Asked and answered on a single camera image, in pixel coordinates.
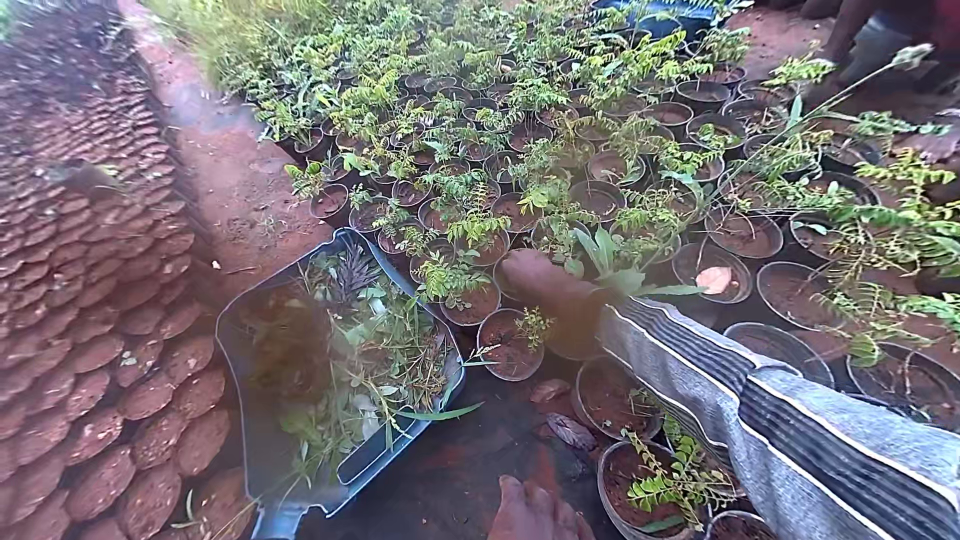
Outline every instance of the green leaf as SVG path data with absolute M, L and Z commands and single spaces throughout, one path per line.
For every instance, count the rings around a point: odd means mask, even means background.
M 670 516 L 665 520 L 655 521 L 654 523 L 648 523 L 643 527 L 638 527 L 641 532 L 646 532 L 647 534 L 652 534 L 654 532 L 660 532 L 662 530 L 667 530 L 672 527 L 683 523 L 685 521 L 684 516 Z
M 467 414 L 468 412 L 472 412 L 480 408 L 480 405 L 484 403 L 485 402 L 480 402 L 478 404 L 465 406 L 463 408 L 458 408 L 455 410 L 448 410 L 445 412 L 410 412 L 408 410 L 398 410 L 396 414 L 397 416 L 402 416 L 404 418 L 412 418 L 414 420 L 427 420 L 427 421 L 450 420 L 451 418 L 460 418 L 461 416 Z

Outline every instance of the potted seedling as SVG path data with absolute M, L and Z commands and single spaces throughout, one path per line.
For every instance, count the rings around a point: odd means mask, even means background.
M 663 412 L 623 368 L 585 362 L 577 372 L 570 401 L 577 418 L 616 440 L 623 430 L 650 440 L 663 425 Z
M 480 325 L 477 354 L 499 379 L 529 379 L 543 363 L 543 341 L 552 324 L 537 307 L 498 309 Z
M 423 281 L 417 291 L 425 302 L 441 303 L 441 310 L 450 322 L 470 327 L 479 325 L 500 308 L 500 291 L 464 257 L 477 255 L 474 252 L 446 257 L 431 253 L 417 269 Z
M 600 501 L 624 537 L 691 540 L 705 529 L 706 506 L 732 502 L 727 476 L 700 470 L 694 453 L 671 454 L 627 436 L 604 452 L 597 467 Z

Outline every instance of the white stripe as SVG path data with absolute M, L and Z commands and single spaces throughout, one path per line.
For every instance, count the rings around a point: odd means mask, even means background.
M 857 512 L 855 509 L 853 509 L 853 507 L 851 507 L 849 504 L 847 504 L 846 502 L 844 502 L 843 499 L 840 499 L 839 497 L 837 497 L 836 494 L 834 494 L 832 491 L 830 491 L 830 490 L 829 490 L 825 485 L 823 485 L 819 480 L 817 480 L 816 478 L 814 478 L 813 476 L 811 476 L 810 473 L 808 473 L 808 472 L 806 471 L 806 469 L 804 469 L 803 467 L 801 467 L 800 465 L 798 465 L 796 462 L 794 462 L 793 459 L 790 459 L 790 458 L 787 457 L 784 453 L 782 453 L 781 451 L 779 451 L 779 450 L 777 450 L 776 448 L 774 448 L 774 447 L 770 444 L 770 441 L 768 441 L 763 435 L 761 435 L 761 434 L 757 433 L 756 431 L 754 431 L 753 428 L 751 428 L 750 426 L 747 426 L 747 425 L 743 422 L 743 420 L 740 420 L 739 422 L 740 422 L 740 427 L 743 428 L 744 431 L 746 431 L 747 433 L 749 433 L 750 435 L 752 435 L 752 436 L 755 437 L 756 439 L 762 441 L 763 444 L 767 447 L 767 450 L 770 451 L 771 454 L 773 454 L 773 455 L 775 455 L 776 457 L 778 457 L 778 458 L 780 459 L 780 461 L 782 461 L 783 463 L 786 463 L 786 465 L 787 465 L 788 467 L 790 467 L 791 469 L 793 469 L 794 471 L 796 471 L 797 474 L 799 474 L 800 476 L 804 477 L 807 481 L 809 481 L 809 482 L 812 483 L 815 487 L 817 487 L 818 489 L 820 489 L 820 491 L 823 491 L 825 495 L 827 495 L 828 497 L 830 497 L 835 503 L 837 503 L 838 506 L 840 506 L 841 508 L 843 508 L 844 510 L 846 510 L 848 514 L 852 515 L 853 518 L 856 519 L 856 521 L 858 521 L 858 522 L 860 522 L 861 524 L 863 524 L 864 527 L 866 527 L 866 528 L 868 528 L 869 530 L 871 530 L 871 531 L 873 531 L 874 533 L 876 533 L 876 535 L 879 536 L 880 538 L 883 538 L 883 540 L 897 540 L 896 538 L 894 538 L 893 536 L 891 536 L 889 532 L 887 532 L 886 530 L 883 530 L 883 528 L 881 528 L 879 525 L 877 525 L 876 523 L 870 521 L 869 519 L 867 519 L 866 517 L 864 517 L 863 514 L 861 514 L 860 512 Z
M 638 325 L 638 324 L 635 323 L 634 321 L 630 320 L 628 317 L 624 317 L 623 315 L 621 315 L 620 312 L 616 310 L 616 307 L 613 307 L 613 306 L 610 306 L 610 305 L 607 305 L 607 307 L 609 307 L 609 308 L 613 311 L 613 314 L 614 314 L 614 315 L 616 315 L 618 318 L 620 318 L 620 319 L 626 321 L 627 323 L 629 323 L 629 324 L 630 324 L 631 326 L 633 326 L 637 331 L 639 331 L 640 333 L 642 333 L 643 335 L 645 335 L 645 336 L 647 337 L 647 339 L 649 339 L 650 341 L 652 341 L 652 342 L 654 342 L 655 344 L 657 344 L 661 349 L 665 350 L 667 353 L 669 353 L 671 356 L 673 356 L 674 358 L 676 358 L 676 359 L 677 359 L 679 362 L 681 362 L 683 365 L 685 365 L 685 366 L 689 367 L 690 369 L 692 369 L 693 371 L 697 372 L 697 373 L 698 373 L 701 377 L 703 377 L 704 379 L 709 380 L 710 382 L 712 382 L 717 388 L 720 389 L 720 391 L 722 391 L 723 393 L 725 393 L 725 394 L 727 394 L 728 396 L 730 396 L 730 399 L 732 399 L 735 403 L 737 403 L 737 405 L 740 404 L 740 398 L 733 392 L 733 390 L 731 390 L 730 388 L 728 388 L 726 384 L 724 384 L 724 383 L 720 382 L 719 380 L 715 379 L 711 374 L 707 373 L 706 371 L 704 371 L 704 370 L 700 369 L 699 367 L 693 365 L 692 363 L 690 363 L 689 361 L 687 361 L 687 359 L 684 358 L 682 355 L 678 355 L 676 351 L 674 351 L 673 349 L 667 347 L 666 345 L 664 345 L 663 343 L 661 343 L 659 340 L 657 340 L 654 336 L 650 335 L 650 332 L 648 332 L 648 331 L 644 330 L 643 328 L 641 328 L 640 325 Z
M 611 351 L 610 349 L 608 349 L 608 348 L 606 348 L 606 347 L 604 347 L 603 350 L 604 350 L 604 351 L 607 351 L 607 354 L 609 354 L 610 356 L 613 356 L 613 357 L 616 358 L 619 362 L 626 364 L 626 365 L 627 365 L 627 368 L 630 369 L 631 371 L 633 371 L 633 367 L 630 365 L 630 363 L 627 362 L 626 360 L 624 360 L 623 358 L 621 358 L 620 356 L 618 356 L 615 352 Z M 637 377 L 638 379 L 640 379 L 640 376 L 638 376 L 636 373 L 634 373 L 634 377 Z M 669 404 L 671 404 L 672 406 L 678 408 L 679 410 L 682 410 L 682 411 L 685 412 L 690 418 L 692 418 L 693 421 L 697 423 L 697 428 L 700 430 L 700 433 L 702 433 L 702 434 L 704 435 L 704 438 L 706 438 L 707 442 L 708 442 L 711 446 L 716 446 L 716 447 L 720 447 L 720 448 L 723 448 L 723 449 L 728 449 L 728 448 L 729 448 L 726 444 L 724 444 L 724 443 L 722 443 L 722 442 L 714 441 L 714 440 L 710 439 L 709 435 L 707 435 L 707 430 L 704 429 L 704 425 L 700 423 L 700 419 L 697 418 L 697 415 L 696 415 L 696 414 L 693 414 L 693 411 L 691 411 L 690 409 L 686 408 L 685 406 L 683 406 L 683 405 L 680 404 L 679 402 L 676 402 L 676 401 L 670 399 L 670 398 L 667 397 L 666 395 L 661 394 L 659 391 L 657 391 L 656 388 L 654 388 L 653 386 L 651 386 L 650 384 L 648 384 L 648 383 L 647 383 L 646 381 L 644 381 L 643 379 L 640 379 L 640 380 L 643 381 L 644 385 L 646 385 L 646 387 L 647 387 L 648 390 L 650 390 L 651 392 L 653 392 L 654 394 L 657 395 L 657 399 L 659 399 L 659 400 L 661 400 L 661 401 L 668 402 Z
M 860 452 L 861 454 L 864 454 L 864 455 L 866 455 L 867 457 L 869 457 L 870 459 L 873 459 L 873 460 L 875 460 L 875 461 L 879 461 L 880 463 L 883 463 L 884 465 L 886 465 L 886 466 L 888 466 L 888 467 L 891 467 L 891 468 L 893 468 L 893 469 L 896 469 L 896 470 L 900 471 L 901 473 L 904 473 L 905 475 L 909 476 L 909 477 L 912 478 L 913 480 L 915 480 L 915 481 L 917 481 L 917 482 L 925 485 L 926 487 L 932 489 L 933 491 L 936 491 L 936 492 L 937 492 L 938 494 L 940 494 L 943 498 L 947 499 L 947 501 L 950 503 L 950 505 L 953 506 L 954 511 L 957 511 L 957 510 L 958 510 L 956 494 L 955 494 L 955 493 L 953 492 L 953 490 L 951 490 L 950 488 L 948 488 L 948 487 L 946 487 L 946 486 L 944 486 L 944 485 L 941 485 L 941 484 L 939 484 L 939 483 L 937 483 L 937 482 L 935 482 L 935 481 L 933 481 L 933 480 L 931 480 L 931 479 L 929 479 L 929 478 L 921 475 L 920 473 L 918 473 L 918 472 L 916 472 L 916 471 L 914 471 L 914 470 L 912 470 L 912 469 L 908 469 L 908 468 L 904 467 L 902 463 L 899 463 L 899 462 L 897 462 L 896 460 L 890 459 L 889 457 L 886 457 L 886 456 L 884 456 L 884 455 L 877 454 L 876 452 L 874 452 L 874 451 L 870 450 L 869 448 L 863 446 L 861 443 L 859 443 L 859 442 L 857 442 L 856 440 L 851 439 L 850 437 L 848 437 L 843 431 L 838 430 L 833 424 L 831 424 L 831 423 L 828 422 L 827 420 L 825 420 L 825 419 L 821 418 L 820 416 L 817 416 L 816 414 L 814 414 L 812 411 L 810 411 L 808 408 L 806 408 L 803 404 L 801 404 L 801 403 L 799 403 L 799 402 L 796 402 L 795 400 L 793 400 L 793 399 L 791 399 L 791 398 L 788 398 L 787 396 L 781 394 L 781 393 L 778 392 L 777 390 L 774 390 L 771 386 L 769 386 L 769 385 L 766 384 L 765 382 L 763 382 L 763 381 L 761 381 L 761 380 L 757 380 L 757 379 L 755 379 L 755 378 L 753 378 L 753 377 L 748 377 L 747 379 L 750 380 L 750 381 L 752 381 L 754 384 L 756 384 L 756 385 L 759 386 L 760 388 L 763 388 L 765 391 L 767 391 L 767 392 L 768 392 L 769 394 L 771 394 L 772 396 L 774 396 L 774 397 L 776 397 L 776 398 L 778 398 L 778 399 L 780 399 L 780 400 L 783 400 L 783 401 L 787 402 L 788 404 L 790 404 L 790 406 L 792 406 L 792 407 L 794 407 L 795 409 L 797 409 L 797 410 L 798 410 L 799 412 L 801 412 L 804 416 L 806 416 L 806 417 L 809 418 L 810 420 L 813 420 L 814 422 L 816 422 L 817 424 L 819 424 L 822 428 L 824 428 L 825 430 L 829 431 L 832 435 L 834 435 L 834 436 L 837 437 L 838 439 L 842 440 L 843 442 L 847 443 L 848 445 L 850 445 L 851 447 L 853 447 L 855 450 L 857 450 L 857 451 Z

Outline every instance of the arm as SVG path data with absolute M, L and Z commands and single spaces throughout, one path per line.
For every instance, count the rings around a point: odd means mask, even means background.
M 573 279 L 535 255 L 511 256 L 504 269 L 529 291 L 525 299 L 544 301 L 555 316 L 564 317 L 565 306 L 580 316 L 593 309 L 596 290 L 564 285 Z M 566 290 L 587 296 L 555 294 Z M 804 380 L 672 306 L 626 299 L 596 314 L 603 348 L 706 448 L 729 459 L 780 538 L 960 538 L 957 435 Z

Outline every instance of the brown leaf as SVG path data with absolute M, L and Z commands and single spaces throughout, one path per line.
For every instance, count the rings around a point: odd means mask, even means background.
M 534 391 L 530 394 L 530 401 L 535 404 L 543 404 L 569 391 L 570 384 L 563 379 L 545 380 L 534 388 Z
M 593 450 L 597 445 L 597 441 L 593 438 L 590 430 L 562 414 L 555 412 L 546 413 L 546 425 L 560 437 L 560 440 L 573 448 Z

